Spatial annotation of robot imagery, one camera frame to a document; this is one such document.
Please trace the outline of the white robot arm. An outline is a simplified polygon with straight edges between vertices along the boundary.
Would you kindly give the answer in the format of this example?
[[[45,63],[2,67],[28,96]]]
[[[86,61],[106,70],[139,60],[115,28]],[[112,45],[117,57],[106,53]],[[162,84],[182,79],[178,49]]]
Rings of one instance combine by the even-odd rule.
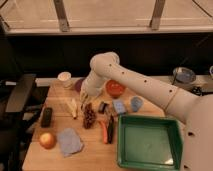
[[[106,78],[119,82],[185,124],[180,171],[213,171],[213,94],[194,95],[126,69],[115,52],[93,56],[90,68],[80,91],[83,105],[102,92]]]

